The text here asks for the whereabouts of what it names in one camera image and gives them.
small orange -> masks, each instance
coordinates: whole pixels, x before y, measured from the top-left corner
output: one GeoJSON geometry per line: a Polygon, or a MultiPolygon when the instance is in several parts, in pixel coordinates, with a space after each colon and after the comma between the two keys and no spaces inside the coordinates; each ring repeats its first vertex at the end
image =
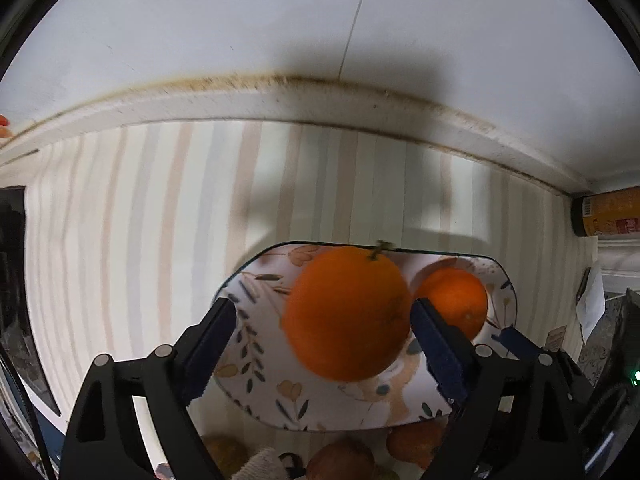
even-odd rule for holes
{"type": "Polygon", "coordinates": [[[411,294],[389,258],[352,246],[316,256],[294,283],[282,329],[306,368],[332,381],[385,370],[409,335],[411,294]]]}
{"type": "Polygon", "coordinates": [[[455,267],[435,270],[420,284],[414,298],[428,298],[442,319],[457,326],[470,340],[484,325],[488,309],[486,289],[466,270],[455,267]]]}

wall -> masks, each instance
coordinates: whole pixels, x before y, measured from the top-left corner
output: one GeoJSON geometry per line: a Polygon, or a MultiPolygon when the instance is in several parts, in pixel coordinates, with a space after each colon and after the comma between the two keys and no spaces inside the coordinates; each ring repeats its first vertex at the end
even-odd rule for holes
{"type": "Polygon", "coordinates": [[[0,110],[20,130],[130,86],[231,72],[407,92],[497,124],[593,189],[640,182],[640,75],[586,0],[60,0],[0,82],[0,110]]]}

floral plate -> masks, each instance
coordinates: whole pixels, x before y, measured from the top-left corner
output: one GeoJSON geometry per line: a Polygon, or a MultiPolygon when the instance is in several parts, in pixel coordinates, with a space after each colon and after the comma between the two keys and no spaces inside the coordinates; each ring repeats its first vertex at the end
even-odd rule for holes
{"type": "MultiPolygon", "coordinates": [[[[413,333],[396,361],[380,375],[356,383],[335,383],[306,370],[280,329],[287,294],[303,267],[333,244],[286,242],[244,264],[218,291],[236,304],[238,326],[214,376],[222,390],[257,420],[286,430],[351,431],[386,428],[450,412],[427,371],[413,333]]],[[[515,324],[516,295],[498,262],[486,256],[394,250],[385,252],[413,291],[435,269],[469,270],[484,284],[489,310],[473,343],[500,355],[492,339],[515,324]]]]}

white paper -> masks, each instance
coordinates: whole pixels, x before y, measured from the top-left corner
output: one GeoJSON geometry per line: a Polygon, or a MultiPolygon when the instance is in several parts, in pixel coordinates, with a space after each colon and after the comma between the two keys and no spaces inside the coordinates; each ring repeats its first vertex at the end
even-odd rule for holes
{"type": "Polygon", "coordinates": [[[582,340],[587,342],[598,320],[604,314],[604,287],[602,285],[602,270],[600,263],[591,266],[587,287],[575,307],[575,313],[582,327],[582,340]]]}

